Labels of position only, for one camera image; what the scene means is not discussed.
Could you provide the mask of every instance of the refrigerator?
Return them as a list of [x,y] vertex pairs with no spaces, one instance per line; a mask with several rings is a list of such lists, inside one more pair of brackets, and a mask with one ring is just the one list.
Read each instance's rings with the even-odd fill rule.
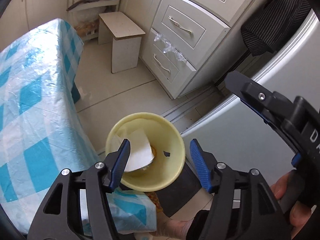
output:
[[[285,46],[254,76],[271,92],[289,100],[303,96],[320,108],[320,22],[313,10]],[[196,138],[204,151],[234,170],[258,169],[268,184],[292,170],[292,150],[262,118],[231,95],[182,133],[186,156]]]

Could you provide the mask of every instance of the white stool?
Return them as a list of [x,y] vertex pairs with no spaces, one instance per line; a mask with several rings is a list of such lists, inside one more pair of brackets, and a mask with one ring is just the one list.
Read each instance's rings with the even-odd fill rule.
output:
[[122,12],[101,13],[99,18],[98,44],[112,39],[111,72],[136,67],[141,37],[146,33]]

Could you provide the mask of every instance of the metal bolt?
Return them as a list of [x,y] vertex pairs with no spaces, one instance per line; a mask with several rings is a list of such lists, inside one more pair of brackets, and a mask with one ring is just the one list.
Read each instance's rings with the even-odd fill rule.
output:
[[259,93],[259,100],[264,101],[266,99],[266,95],[264,93]]
[[218,164],[217,164],[217,167],[218,167],[219,169],[223,170],[223,169],[226,167],[226,165],[225,165],[224,163],[218,163]]
[[103,166],[104,166],[104,163],[96,163],[96,164],[95,164],[95,167],[96,167],[97,169],[101,169],[101,168],[103,168]]
[[64,169],[64,170],[61,171],[61,174],[62,174],[63,176],[66,176],[66,175],[68,175],[69,173],[70,173],[70,170],[69,170],[69,169]]
[[256,170],[256,169],[252,169],[251,170],[251,174],[257,176],[257,175],[260,174],[260,172],[258,170]]

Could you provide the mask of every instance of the drawer handle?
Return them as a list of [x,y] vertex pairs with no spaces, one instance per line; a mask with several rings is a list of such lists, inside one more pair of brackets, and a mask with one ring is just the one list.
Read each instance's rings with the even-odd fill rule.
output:
[[155,59],[155,61],[157,62],[157,64],[159,65],[160,68],[162,68],[162,69],[168,71],[169,73],[171,73],[171,70],[170,70],[170,69],[165,68],[165,67],[159,62],[159,60],[157,60],[157,55],[156,55],[156,54],[153,54],[153,58]]
[[184,30],[185,32],[189,33],[190,35],[193,35],[193,32],[192,32],[192,31],[189,31],[189,30],[187,30],[186,28],[182,27],[182,26],[180,25],[180,23],[178,23],[178,22],[176,22],[174,19],[172,19],[171,16],[169,16],[168,18],[169,18],[170,21],[172,21],[172,23],[173,23],[175,26],[177,26],[178,28]]

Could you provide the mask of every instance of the bucket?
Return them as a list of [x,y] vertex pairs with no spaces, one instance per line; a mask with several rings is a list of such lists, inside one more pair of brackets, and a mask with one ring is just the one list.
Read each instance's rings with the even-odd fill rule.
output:
[[147,168],[125,172],[121,183],[143,192],[163,189],[180,175],[186,157],[182,137],[168,120],[152,113],[135,113],[124,117],[108,135],[106,154],[117,150],[112,149],[111,144],[115,135],[122,138],[124,133],[129,134],[140,128],[156,150],[156,156]]

